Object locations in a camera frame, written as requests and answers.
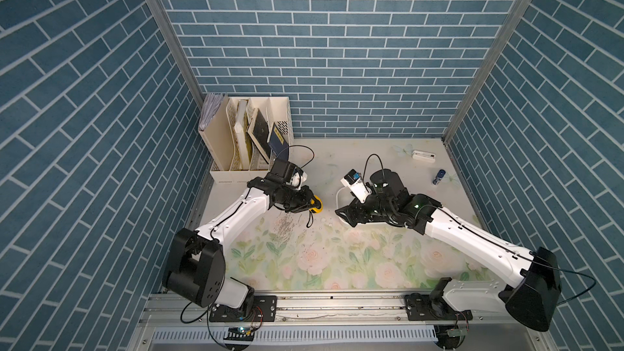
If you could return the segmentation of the yellow tape measure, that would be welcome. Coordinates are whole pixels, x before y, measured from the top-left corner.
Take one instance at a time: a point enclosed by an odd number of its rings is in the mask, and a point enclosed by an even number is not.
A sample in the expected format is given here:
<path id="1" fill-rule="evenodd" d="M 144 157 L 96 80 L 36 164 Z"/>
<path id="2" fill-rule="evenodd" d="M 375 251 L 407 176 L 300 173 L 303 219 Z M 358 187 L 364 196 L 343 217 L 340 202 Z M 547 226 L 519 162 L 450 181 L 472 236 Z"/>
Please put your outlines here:
<path id="1" fill-rule="evenodd" d="M 315 215 L 323 210 L 323 203 L 317 196 L 313 196 L 310 200 L 309 219 L 306 223 L 307 228 L 311 228 L 315 221 Z"/>

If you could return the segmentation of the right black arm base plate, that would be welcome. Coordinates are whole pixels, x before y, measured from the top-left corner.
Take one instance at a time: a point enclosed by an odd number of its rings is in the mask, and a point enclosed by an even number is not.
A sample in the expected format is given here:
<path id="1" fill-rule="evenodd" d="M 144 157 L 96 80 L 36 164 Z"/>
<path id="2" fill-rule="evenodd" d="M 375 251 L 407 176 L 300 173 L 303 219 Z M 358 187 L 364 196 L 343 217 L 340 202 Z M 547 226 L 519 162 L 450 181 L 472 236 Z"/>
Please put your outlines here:
<path id="1" fill-rule="evenodd" d="M 442 297 L 414 292 L 406 295 L 404 300 L 409 321 L 473 320 L 470 310 L 455 310 Z"/>

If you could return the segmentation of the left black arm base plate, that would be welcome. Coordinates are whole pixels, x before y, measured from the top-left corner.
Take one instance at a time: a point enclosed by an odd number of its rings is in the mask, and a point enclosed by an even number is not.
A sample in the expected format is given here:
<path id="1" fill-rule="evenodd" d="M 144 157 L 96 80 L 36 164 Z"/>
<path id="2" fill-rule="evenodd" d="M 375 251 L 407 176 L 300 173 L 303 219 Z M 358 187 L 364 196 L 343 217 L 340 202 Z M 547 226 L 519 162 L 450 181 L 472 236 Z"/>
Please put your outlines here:
<path id="1" fill-rule="evenodd" d="M 209 320 L 211 323 L 272 323 L 276 319 L 277 297 L 275 295 L 255 296 L 250 313 L 225 305 L 213 307 Z"/>

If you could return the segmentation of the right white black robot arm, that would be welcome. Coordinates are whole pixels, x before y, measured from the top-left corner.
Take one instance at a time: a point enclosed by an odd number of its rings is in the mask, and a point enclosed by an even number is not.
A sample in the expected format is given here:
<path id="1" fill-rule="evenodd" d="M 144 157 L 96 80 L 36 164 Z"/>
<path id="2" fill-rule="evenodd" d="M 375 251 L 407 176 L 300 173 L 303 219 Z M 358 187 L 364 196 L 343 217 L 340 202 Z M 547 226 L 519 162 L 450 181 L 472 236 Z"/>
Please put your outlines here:
<path id="1" fill-rule="evenodd" d="M 383 168 L 370 182 L 350 170 L 341 180 L 354 200 L 336 210 L 347 224 L 385 223 L 407 228 L 459 250 L 502 280 L 500 287 L 465 287 L 443 280 L 436 290 L 456 311 L 506 311 L 534 331 L 550 328 L 562 292 L 556 255 L 514 245 L 469 225 L 441 202 L 423 193 L 411 194 L 396 172 Z"/>

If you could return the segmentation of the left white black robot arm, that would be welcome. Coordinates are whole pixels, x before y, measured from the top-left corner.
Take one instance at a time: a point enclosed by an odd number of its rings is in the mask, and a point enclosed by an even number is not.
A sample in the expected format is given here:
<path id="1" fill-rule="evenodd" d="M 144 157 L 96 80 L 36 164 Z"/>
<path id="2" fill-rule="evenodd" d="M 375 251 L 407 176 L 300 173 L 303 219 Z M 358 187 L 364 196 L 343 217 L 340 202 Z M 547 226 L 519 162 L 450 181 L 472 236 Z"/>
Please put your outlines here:
<path id="1" fill-rule="evenodd" d="M 319 213 L 323 204 L 305 181 L 299 166 L 276 159 L 268 174 L 248 181 L 240 198 L 212 221 L 180 229 L 170 246 L 163 287 L 201 308 L 216 304 L 248 315 L 254 289 L 226 276 L 225 251 L 273 206 L 285 213 Z"/>

